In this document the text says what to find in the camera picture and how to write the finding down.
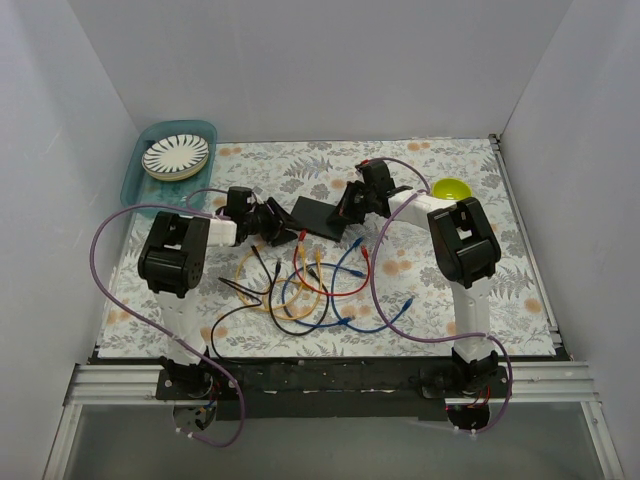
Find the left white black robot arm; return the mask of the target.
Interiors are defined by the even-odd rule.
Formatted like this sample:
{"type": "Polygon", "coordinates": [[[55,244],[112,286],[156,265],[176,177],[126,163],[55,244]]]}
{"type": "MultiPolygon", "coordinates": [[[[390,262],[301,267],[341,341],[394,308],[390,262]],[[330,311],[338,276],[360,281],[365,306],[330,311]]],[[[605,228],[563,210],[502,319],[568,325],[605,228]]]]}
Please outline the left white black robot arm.
{"type": "Polygon", "coordinates": [[[233,195],[211,218],[160,211],[138,259],[139,276],[154,293],[164,326],[195,349],[172,343],[160,359],[172,383],[193,400],[205,398],[213,377],[200,358],[206,341],[195,323],[195,290],[209,247],[238,246],[258,235],[271,246],[296,238],[301,224],[273,198],[261,202],[248,191],[233,195]]]}

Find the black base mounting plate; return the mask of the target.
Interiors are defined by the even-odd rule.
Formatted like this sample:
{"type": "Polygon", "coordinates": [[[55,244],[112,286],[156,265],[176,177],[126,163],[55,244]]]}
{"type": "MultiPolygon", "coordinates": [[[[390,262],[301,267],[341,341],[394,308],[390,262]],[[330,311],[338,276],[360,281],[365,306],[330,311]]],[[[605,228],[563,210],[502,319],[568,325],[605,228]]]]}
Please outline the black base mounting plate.
{"type": "Polygon", "coordinates": [[[204,364],[203,382],[172,383],[161,365],[158,400],[212,404],[218,419],[409,417],[445,421],[447,402],[487,408],[507,394],[505,367],[482,390],[462,391],[448,357],[249,358],[204,364]]]}

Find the black network switch box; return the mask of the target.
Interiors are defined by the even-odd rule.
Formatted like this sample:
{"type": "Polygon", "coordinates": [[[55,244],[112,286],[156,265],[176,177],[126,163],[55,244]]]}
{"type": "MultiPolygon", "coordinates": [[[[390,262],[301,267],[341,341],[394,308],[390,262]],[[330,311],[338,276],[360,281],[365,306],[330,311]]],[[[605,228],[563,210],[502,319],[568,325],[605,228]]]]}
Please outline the black network switch box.
{"type": "Polygon", "coordinates": [[[291,211],[291,216],[308,234],[340,242],[346,226],[328,223],[333,210],[334,206],[330,204],[300,196],[291,211]]]}

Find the floral patterned table mat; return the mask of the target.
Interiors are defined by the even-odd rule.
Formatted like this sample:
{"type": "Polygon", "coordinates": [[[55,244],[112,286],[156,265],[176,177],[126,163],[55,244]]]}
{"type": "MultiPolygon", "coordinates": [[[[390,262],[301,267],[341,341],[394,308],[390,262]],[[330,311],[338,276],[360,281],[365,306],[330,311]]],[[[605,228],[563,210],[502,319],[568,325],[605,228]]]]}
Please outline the floral patterned table mat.
{"type": "MultiPolygon", "coordinates": [[[[335,204],[356,165],[384,157],[399,185],[442,178],[467,183],[502,250],[489,295],[490,329],[513,356],[550,356],[551,322],[503,171],[484,139],[222,144],[203,208],[231,186],[253,189],[291,209],[300,196],[335,204]]],[[[336,298],[300,289],[292,244],[252,239],[212,248],[196,290],[195,323],[226,357],[446,355],[456,331],[451,289],[422,229],[370,215],[340,242],[308,236],[308,266],[319,266],[336,298]]]]}

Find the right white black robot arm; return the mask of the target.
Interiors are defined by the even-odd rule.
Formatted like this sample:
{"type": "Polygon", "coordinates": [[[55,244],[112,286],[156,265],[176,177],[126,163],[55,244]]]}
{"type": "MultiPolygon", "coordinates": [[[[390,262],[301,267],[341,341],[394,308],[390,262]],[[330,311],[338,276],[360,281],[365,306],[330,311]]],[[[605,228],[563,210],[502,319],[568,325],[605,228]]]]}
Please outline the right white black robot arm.
{"type": "Polygon", "coordinates": [[[464,397],[475,397],[497,373],[498,354],[488,338],[489,293],[501,248],[480,202],[474,197],[443,200],[424,189],[400,186],[390,190],[350,182],[326,223],[346,226],[363,223],[375,213],[426,230],[432,239],[436,263],[453,294],[456,334],[452,347],[452,383],[464,397]]]}

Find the lime green bowl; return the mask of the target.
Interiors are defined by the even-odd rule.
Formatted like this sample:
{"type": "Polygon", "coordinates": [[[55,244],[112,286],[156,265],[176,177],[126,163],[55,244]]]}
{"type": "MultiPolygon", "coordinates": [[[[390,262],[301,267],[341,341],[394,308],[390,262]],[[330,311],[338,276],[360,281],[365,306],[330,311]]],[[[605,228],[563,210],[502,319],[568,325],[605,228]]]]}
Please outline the lime green bowl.
{"type": "Polygon", "coordinates": [[[431,190],[435,198],[443,200],[463,200],[473,195],[471,187],[458,178],[442,178],[436,181],[431,190]]]}

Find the aluminium frame rail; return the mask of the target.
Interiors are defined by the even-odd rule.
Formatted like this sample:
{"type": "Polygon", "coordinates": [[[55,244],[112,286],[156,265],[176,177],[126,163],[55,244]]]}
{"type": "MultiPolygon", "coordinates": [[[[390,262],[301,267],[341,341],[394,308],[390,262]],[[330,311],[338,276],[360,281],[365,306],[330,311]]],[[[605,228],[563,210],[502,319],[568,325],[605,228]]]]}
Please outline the aluminium frame rail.
{"type": "Polygon", "coordinates": [[[422,386],[418,360],[246,369],[247,419],[229,394],[204,432],[197,402],[160,399],[156,365],[87,365],[71,380],[48,479],[621,479],[588,367],[519,362],[494,385],[494,426],[422,386]]]}

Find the teal plastic tray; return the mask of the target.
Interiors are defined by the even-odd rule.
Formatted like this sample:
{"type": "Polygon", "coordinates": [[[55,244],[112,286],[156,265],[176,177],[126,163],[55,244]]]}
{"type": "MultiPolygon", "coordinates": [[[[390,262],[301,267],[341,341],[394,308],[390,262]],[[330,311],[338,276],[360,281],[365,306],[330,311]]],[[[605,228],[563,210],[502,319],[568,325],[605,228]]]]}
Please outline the teal plastic tray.
{"type": "Polygon", "coordinates": [[[203,208],[210,186],[217,130],[204,120],[156,123],[142,132],[121,188],[124,207],[162,204],[203,208]]]}

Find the striped white plate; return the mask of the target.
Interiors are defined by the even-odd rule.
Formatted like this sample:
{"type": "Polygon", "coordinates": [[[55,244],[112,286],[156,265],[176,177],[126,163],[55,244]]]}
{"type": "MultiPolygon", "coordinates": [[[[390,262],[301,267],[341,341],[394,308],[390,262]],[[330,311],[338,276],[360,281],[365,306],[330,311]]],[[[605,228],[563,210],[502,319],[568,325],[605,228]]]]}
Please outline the striped white plate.
{"type": "Polygon", "coordinates": [[[181,181],[197,174],[208,162],[210,148],[201,136],[178,134],[152,144],[143,154],[143,169],[162,181],[181,181]]]}

